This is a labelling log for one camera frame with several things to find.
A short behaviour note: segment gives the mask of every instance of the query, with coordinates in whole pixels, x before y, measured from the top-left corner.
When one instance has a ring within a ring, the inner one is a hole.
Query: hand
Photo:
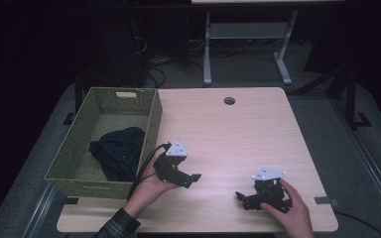
[[[269,212],[284,226],[290,238],[315,237],[309,208],[303,202],[302,197],[285,180],[281,179],[281,185],[292,200],[292,208],[287,213],[283,213],[267,203],[262,203],[261,208]]]
[[[156,158],[153,158],[145,168],[141,182],[135,188],[134,193],[128,199],[123,209],[132,217],[138,218],[141,211],[156,201],[164,192],[178,187],[167,181],[161,181],[155,174],[153,167]]]

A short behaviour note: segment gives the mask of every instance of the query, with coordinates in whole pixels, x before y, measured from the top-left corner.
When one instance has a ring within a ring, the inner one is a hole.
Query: grommet hole
[[[224,98],[224,103],[227,105],[233,105],[234,103],[236,103],[236,100],[232,97],[226,97]]]

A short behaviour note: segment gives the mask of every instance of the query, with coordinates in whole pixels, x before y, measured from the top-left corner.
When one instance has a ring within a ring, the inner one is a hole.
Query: floor
[[[293,83],[285,85],[275,66],[272,53],[276,43],[228,43],[233,54],[213,54],[210,87],[282,87],[286,91],[311,82],[320,74],[304,72],[309,55],[309,43],[291,44],[285,62]],[[202,56],[191,63],[172,61],[157,65],[166,76],[164,88],[203,87]],[[162,82],[163,75],[150,69]],[[357,85],[356,112],[364,112],[371,127],[352,131],[343,119],[344,96],[330,100],[324,92],[329,83],[288,99],[298,120],[320,179],[333,201],[339,227],[332,233],[317,237],[381,237],[381,185],[376,173],[367,164],[371,159],[381,173],[381,113],[368,91]],[[148,79],[143,87],[154,87]],[[65,234],[57,230],[57,221],[65,196],[49,187],[43,176],[64,139],[68,125],[63,125],[68,113],[74,111],[73,87],[66,89],[41,137],[33,148],[11,190],[0,208],[0,237],[89,237],[90,234]]]

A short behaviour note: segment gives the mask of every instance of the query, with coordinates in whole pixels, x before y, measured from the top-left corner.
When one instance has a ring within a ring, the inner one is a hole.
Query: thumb
[[[274,206],[268,204],[268,203],[261,203],[261,208],[266,210],[268,213],[270,213],[275,219],[278,221],[281,221],[282,217],[284,216],[284,213],[275,209]]]

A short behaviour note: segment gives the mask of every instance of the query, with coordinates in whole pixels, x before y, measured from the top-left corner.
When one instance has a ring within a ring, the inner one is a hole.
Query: robotic part
[[[159,179],[169,181],[173,184],[189,188],[193,182],[199,180],[201,175],[187,175],[179,171],[178,165],[188,156],[188,151],[181,141],[176,140],[172,145],[169,143],[167,151],[154,162],[154,169]]]
[[[237,199],[242,202],[245,210],[261,210],[260,204],[265,202],[274,206],[277,210],[287,213],[290,210],[291,201],[289,199],[283,200],[285,192],[280,183],[280,178],[285,175],[285,172],[263,167],[260,173],[252,176],[255,179],[254,188],[256,194],[245,196],[236,191]]]

